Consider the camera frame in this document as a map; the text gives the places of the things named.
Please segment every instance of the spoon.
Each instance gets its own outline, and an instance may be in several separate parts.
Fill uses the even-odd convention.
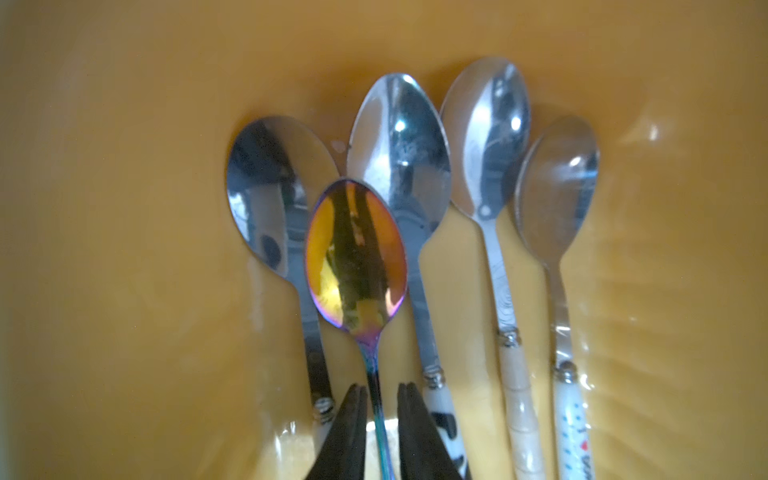
[[[237,135],[227,165],[227,196],[237,229],[253,253],[299,294],[316,453],[330,430],[335,404],[317,310],[304,275],[307,204],[338,177],[323,142],[289,117],[248,124]]]
[[[544,478],[530,373],[496,235],[496,218],[514,193],[531,125],[522,76],[504,58],[477,60],[453,82],[441,116],[451,148],[451,200],[480,226],[485,239],[515,473],[518,478]]]
[[[528,153],[515,189],[515,222],[525,246],[544,264],[554,310],[552,391],[561,480],[594,478],[560,261],[587,215],[598,178],[598,158],[589,124],[580,117],[562,118],[547,128]]]
[[[331,184],[310,221],[306,275],[317,309],[348,332],[366,362],[382,478],[394,480],[379,387],[379,338],[406,297],[406,254],[394,219],[355,180]]]
[[[424,402],[463,478],[468,477],[464,439],[445,384],[419,270],[422,247],[451,201],[448,143],[437,111],[407,74],[388,74],[370,89],[357,114],[346,170],[364,180],[392,211],[408,257],[408,291],[427,385]]]

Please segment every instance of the blue dotted handle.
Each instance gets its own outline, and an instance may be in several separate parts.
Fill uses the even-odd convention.
[[[554,381],[554,430],[560,480],[594,480],[592,446],[581,387]]]

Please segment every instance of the yellow surface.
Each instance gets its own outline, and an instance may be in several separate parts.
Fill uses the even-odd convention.
[[[765,2],[0,5],[14,478],[300,478],[296,294],[230,218],[230,145],[266,114],[346,141],[381,74],[439,104],[482,55],[523,72],[534,135],[581,114],[602,149],[564,261],[597,478],[765,475]],[[507,214],[499,234],[554,475],[544,279]],[[482,240],[455,209],[422,272],[472,471],[511,478]],[[340,400],[362,362],[323,335]],[[419,378],[407,304],[381,359],[391,416],[396,383]]]

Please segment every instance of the cutlery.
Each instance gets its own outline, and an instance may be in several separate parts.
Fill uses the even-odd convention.
[[[530,131],[523,78],[504,58],[477,60],[453,82],[441,116],[451,149],[451,200],[480,226],[485,239],[515,473],[518,480],[544,478],[530,374],[496,234],[496,218],[514,193]]]
[[[400,229],[408,257],[408,291],[427,385],[424,402],[458,472],[463,478],[471,478],[451,392],[440,366],[419,269],[422,247],[451,201],[448,143],[432,102],[410,75],[388,74],[371,87],[352,129],[346,171],[376,191]]]
[[[379,338],[406,297],[406,254],[386,205],[366,185],[341,179],[310,221],[306,275],[317,309],[348,332],[366,363],[382,478],[394,480],[381,389]]]
[[[523,161],[515,188],[515,222],[544,265],[553,309],[554,427],[560,480],[594,478],[589,427],[573,359],[560,262],[584,222],[598,178],[598,144],[590,125],[569,116],[548,127]]]
[[[262,118],[248,124],[237,135],[227,165],[227,196],[240,235],[251,251],[291,282],[299,294],[316,453],[330,430],[334,401],[317,311],[304,274],[304,244],[310,223],[307,204],[338,176],[323,142],[289,117]]]

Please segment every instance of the metal ferrule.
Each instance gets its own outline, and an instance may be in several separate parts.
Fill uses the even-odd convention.
[[[554,368],[554,377],[563,383],[576,383],[578,381],[576,364],[566,360]]]
[[[507,348],[521,346],[523,344],[523,339],[520,337],[520,330],[516,328],[507,330],[506,332],[499,332],[497,334],[497,340],[499,345]]]
[[[438,367],[424,372],[424,380],[426,380],[429,389],[441,389],[445,385],[445,373]]]
[[[333,408],[336,403],[330,397],[322,397],[315,401],[314,417],[320,425],[333,421]]]

